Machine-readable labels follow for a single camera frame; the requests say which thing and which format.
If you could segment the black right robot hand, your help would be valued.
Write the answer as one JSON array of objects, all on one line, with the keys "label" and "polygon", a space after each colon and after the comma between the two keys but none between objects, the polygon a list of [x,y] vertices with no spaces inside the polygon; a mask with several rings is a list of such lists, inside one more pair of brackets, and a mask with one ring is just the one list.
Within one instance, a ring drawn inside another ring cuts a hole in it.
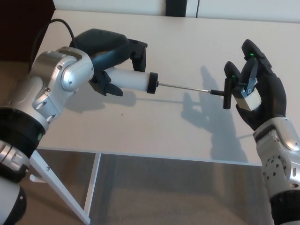
[{"label": "black right robot hand", "polygon": [[253,131],[275,117],[285,117],[286,93],[279,77],[265,54],[247,39],[241,47],[246,63],[239,71],[228,61],[225,64],[225,88],[234,96],[236,109]]}]

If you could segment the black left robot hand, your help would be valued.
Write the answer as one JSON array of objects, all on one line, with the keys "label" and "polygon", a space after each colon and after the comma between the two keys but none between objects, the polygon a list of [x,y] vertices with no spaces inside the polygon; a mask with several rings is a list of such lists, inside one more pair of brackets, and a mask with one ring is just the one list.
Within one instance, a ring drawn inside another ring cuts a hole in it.
[{"label": "black left robot hand", "polygon": [[90,29],[70,42],[70,47],[84,51],[90,57],[94,75],[89,84],[94,91],[106,96],[107,93],[122,96],[122,90],[111,84],[111,78],[105,70],[131,59],[134,71],[146,69],[146,48],[148,44],[125,35],[100,29]]}]

